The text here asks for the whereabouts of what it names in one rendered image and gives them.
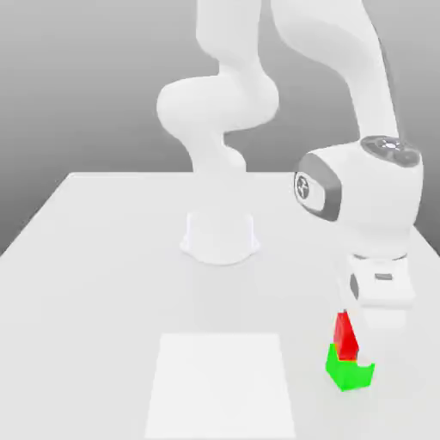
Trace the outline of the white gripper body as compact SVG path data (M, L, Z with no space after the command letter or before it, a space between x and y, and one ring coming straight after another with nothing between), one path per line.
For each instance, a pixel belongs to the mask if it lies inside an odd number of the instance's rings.
M368 330L397 331L407 324L412 302L368 303L361 302L360 309L364 326Z

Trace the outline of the small red cube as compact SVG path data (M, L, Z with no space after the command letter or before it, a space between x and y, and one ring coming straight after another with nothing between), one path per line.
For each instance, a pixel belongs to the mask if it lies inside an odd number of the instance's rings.
M358 359L358 341L346 310L337 314L333 343L339 360L356 361Z

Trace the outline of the small green cube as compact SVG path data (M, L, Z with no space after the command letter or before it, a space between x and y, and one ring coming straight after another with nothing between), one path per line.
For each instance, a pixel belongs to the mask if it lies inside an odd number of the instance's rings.
M376 364L362 366L356 361L340 360L336 345L331 343L327 352L325 368L339 390L345 392L367 388L372 382Z

